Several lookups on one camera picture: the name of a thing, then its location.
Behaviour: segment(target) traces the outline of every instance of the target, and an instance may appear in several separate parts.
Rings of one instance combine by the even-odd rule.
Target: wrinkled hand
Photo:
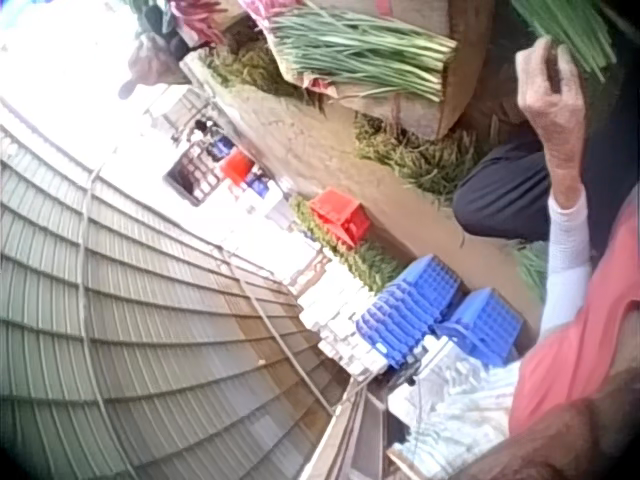
[[[550,50],[551,39],[545,37],[516,54],[518,105],[542,141],[552,189],[554,183],[563,187],[558,195],[554,190],[556,201],[572,203],[572,198],[558,197],[573,197],[575,191],[572,190],[576,188],[578,195],[581,191],[586,123],[584,97],[580,74],[566,45],[557,50],[560,92],[552,91],[547,71]]]

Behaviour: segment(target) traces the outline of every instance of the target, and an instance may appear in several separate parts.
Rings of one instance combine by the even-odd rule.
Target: green onion
[[[594,0],[511,0],[539,36],[566,44],[579,66],[604,82],[603,70],[615,63],[607,25]]]
[[[357,96],[412,93],[442,100],[442,73],[456,42],[394,19],[311,3],[272,18],[278,54],[296,73],[371,88]]]

